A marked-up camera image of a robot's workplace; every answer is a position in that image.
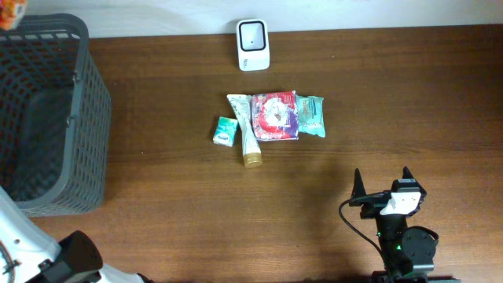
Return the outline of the orange tissue pack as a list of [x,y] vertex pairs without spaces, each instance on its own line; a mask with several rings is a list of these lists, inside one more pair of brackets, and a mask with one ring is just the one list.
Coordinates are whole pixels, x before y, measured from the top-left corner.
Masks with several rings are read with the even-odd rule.
[[1,0],[1,29],[5,31],[15,29],[23,19],[27,6],[27,0]]

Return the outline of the dark grey plastic basket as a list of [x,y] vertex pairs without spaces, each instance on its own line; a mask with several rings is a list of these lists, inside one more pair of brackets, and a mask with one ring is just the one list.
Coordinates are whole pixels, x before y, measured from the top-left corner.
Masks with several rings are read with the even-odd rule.
[[105,197],[112,101],[89,43],[65,13],[1,33],[1,187],[30,217],[84,214]]

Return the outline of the small teal tissue pack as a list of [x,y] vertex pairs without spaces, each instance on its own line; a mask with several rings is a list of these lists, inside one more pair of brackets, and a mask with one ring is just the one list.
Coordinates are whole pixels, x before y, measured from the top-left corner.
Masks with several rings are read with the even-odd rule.
[[213,142],[217,145],[233,147],[237,128],[238,121],[236,119],[220,116],[213,136]]

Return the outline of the white barcode scanner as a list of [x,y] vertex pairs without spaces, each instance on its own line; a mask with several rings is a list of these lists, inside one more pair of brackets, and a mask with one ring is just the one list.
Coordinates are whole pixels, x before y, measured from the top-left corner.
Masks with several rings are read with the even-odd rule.
[[270,66],[268,27],[264,20],[240,20],[236,24],[237,56],[243,72],[262,71]]

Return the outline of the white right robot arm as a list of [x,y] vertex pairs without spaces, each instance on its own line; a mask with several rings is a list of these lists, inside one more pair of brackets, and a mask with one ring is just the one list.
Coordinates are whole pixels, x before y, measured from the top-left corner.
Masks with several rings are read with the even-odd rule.
[[376,221],[380,255],[385,270],[376,271],[372,282],[457,282],[454,277],[430,277],[439,235],[423,226],[409,226],[407,219],[420,210],[426,190],[404,168],[389,190],[368,194],[359,170],[354,172],[350,206],[360,207],[361,219]]

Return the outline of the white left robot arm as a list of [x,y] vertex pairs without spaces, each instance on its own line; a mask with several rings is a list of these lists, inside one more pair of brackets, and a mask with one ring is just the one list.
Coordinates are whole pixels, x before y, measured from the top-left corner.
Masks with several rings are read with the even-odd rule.
[[103,262],[92,240],[75,231],[61,241],[38,228],[1,189],[2,282],[146,283]]

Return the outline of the mint green wipes pack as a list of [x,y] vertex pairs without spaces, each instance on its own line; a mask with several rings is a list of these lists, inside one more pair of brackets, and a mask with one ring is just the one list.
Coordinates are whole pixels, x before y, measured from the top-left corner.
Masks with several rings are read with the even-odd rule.
[[323,97],[297,96],[297,108],[299,117],[299,132],[317,135],[320,138],[326,136],[323,115]]

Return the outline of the white cream tube gold cap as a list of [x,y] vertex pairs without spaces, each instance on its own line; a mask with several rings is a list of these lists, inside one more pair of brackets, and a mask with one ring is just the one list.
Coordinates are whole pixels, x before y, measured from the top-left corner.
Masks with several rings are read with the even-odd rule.
[[252,97],[245,94],[228,94],[226,97],[241,129],[244,166],[246,168],[258,167],[263,163],[263,159],[252,128]]

